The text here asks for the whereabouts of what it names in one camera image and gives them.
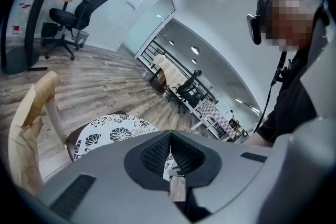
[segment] trash can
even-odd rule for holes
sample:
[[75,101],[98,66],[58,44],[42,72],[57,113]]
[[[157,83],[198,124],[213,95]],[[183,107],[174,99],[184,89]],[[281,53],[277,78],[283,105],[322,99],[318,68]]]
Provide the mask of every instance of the trash can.
[[79,48],[82,48],[85,44],[86,39],[88,38],[89,34],[84,31],[78,31],[76,37],[76,44],[79,45]]

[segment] linear light fixture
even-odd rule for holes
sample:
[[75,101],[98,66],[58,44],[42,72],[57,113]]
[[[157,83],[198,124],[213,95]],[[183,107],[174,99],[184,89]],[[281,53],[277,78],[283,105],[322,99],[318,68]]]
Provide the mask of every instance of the linear light fixture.
[[199,49],[197,47],[191,47],[191,50],[195,53],[195,54],[199,54]]
[[259,110],[257,110],[257,109],[255,109],[255,108],[251,108],[251,109],[253,109],[254,111],[256,111],[256,112],[260,113],[260,111],[259,111]]

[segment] metal railing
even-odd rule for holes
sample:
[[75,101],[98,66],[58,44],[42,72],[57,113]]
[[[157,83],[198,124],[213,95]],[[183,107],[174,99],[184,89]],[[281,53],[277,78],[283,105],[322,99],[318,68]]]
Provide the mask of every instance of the metal railing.
[[[145,60],[149,66],[151,66],[151,69],[154,69],[154,73],[158,71],[158,68],[154,65],[152,65],[153,59],[156,55],[165,55],[165,57],[172,62],[179,70],[180,72],[189,79],[193,73],[189,71],[183,64],[180,63],[173,55],[171,55],[166,49],[164,49],[159,43],[157,43],[155,40],[152,40],[148,46],[144,49],[144,51],[140,54],[140,58],[138,58],[140,61]],[[196,78],[190,88],[191,92],[201,94],[202,98],[201,100],[208,99],[209,101],[213,103],[218,103],[218,100],[216,97],[209,91],[207,87],[204,86],[204,84]]]

